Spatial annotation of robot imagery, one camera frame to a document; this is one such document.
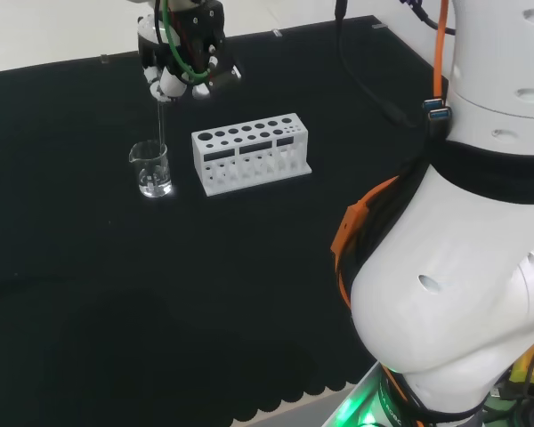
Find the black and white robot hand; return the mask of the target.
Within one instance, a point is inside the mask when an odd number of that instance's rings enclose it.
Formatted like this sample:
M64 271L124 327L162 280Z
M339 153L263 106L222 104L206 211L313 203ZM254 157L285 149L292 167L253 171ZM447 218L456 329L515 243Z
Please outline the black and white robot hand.
M186 92L197 100L241 81L224 32L219 1L149 1L137 23L138 53L150 93L160 103Z

